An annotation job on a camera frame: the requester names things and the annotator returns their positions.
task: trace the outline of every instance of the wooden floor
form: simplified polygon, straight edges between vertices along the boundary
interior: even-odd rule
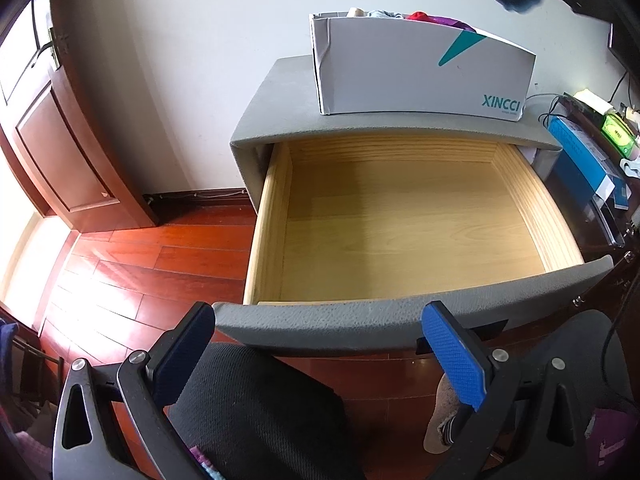
[[[216,206],[157,228],[81,235],[50,297],[43,348],[65,359],[65,371],[80,356],[120,362],[149,349],[194,301],[241,303],[254,224],[250,206]],[[499,343],[523,351],[548,328],[510,331]],[[229,339],[217,333],[213,340]],[[342,396],[369,480],[422,479],[442,459],[422,450],[442,375],[433,357],[283,360]],[[158,478],[121,404],[118,410],[139,466]]]

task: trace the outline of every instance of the cardboard box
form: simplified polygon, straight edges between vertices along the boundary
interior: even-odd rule
[[[613,193],[615,207],[628,208],[631,190],[624,178],[578,124],[564,117],[551,117],[548,130],[562,144],[597,196],[606,201]]]
[[[309,16],[322,114],[444,112],[517,121],[535,54],[478,30]]]

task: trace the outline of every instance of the white cardboard box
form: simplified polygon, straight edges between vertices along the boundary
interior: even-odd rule
[[[320,111],[444,112],[517,121],[536,60],[478,30],[310,14]]]

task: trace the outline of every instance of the metal bolt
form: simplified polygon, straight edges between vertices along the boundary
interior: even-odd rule
[[[129,356],[129,362],[137,365],[145,360],[146,352],[144,350],[136,350]]]
[[[551,365],[556,370],[564,370],[564,368],[566,367],[564,361],[562,361],[562,359],[559,357],[554,357],[553,359],[551,359]]]
[[[73,361],[71,363],[71,369],[75,370],[76,372],[78,370],[82,370],[84,368],[84,365],[86,364],[85,360],[80,358],[80,359],[76,359],[75,361]]]
[[[496,348],[493,352],[491,352],[491,356],[499,363],[505,363],[509,360],[509,354],[502,348]]]

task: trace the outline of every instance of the blue box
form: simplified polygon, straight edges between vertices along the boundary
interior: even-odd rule
[[[620,172],[578,124],[564,117],[551,117],[548,130],[562,144],[597,196],[607,200],[613,193],[616,207],[628,208],[630,190]]]

